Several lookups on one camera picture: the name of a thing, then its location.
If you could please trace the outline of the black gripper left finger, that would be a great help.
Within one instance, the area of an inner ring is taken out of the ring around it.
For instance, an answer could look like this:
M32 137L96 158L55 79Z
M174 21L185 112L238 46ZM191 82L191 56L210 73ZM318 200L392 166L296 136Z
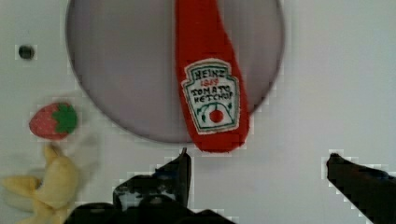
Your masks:
M148 196L165 196L188 205L191 186L191 156L184 147L173 160L152 175L135 175L113 190L113 204L122 211L138 206Z

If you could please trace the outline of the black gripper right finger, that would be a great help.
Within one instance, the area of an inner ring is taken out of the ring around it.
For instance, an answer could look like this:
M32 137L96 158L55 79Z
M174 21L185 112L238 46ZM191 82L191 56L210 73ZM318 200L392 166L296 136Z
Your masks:
M395 224L396 183L389 173L332 153L327 179L373 224Z

